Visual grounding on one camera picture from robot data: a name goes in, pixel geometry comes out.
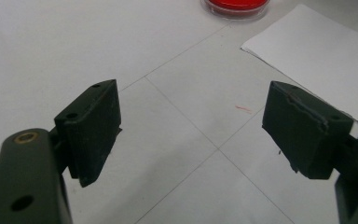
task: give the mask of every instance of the sheet of white paper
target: sheet of white paper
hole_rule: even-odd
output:
[[[358,120],[358,33],[298,5],[242,45]]]

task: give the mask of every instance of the clear plastic dish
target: clear plastic dish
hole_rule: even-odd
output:
[[[232,20],[256,19],[264,15],[269,0],[200,0],[214,15]]]

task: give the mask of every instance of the red round object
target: red round object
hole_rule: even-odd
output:
[[[268,0],[210,0],[211,3],[232,10],[252,10],[262,7]]]

